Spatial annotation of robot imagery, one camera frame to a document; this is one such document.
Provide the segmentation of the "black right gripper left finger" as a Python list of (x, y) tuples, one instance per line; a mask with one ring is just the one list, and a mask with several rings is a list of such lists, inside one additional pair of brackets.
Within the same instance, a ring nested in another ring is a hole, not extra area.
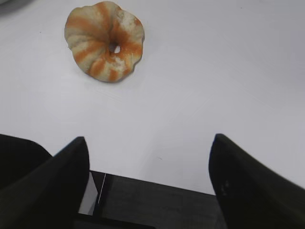
[(23, 138), (0, 138), (0, 226), (72, 229), (89, 178), (89, 153), (79, 136), (52, 156)]

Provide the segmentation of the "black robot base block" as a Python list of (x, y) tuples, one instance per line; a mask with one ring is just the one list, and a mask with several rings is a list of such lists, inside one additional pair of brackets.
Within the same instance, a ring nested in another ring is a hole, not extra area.
[(73, 229), (224, 229), (216, 197), (96, 172), (88, 183)]

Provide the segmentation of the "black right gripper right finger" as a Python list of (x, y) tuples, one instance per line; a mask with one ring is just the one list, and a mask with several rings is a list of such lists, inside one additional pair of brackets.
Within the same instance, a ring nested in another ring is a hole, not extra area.
[(305, 190), (216, 134), (209, 176), (229, 229), (303, 229)]

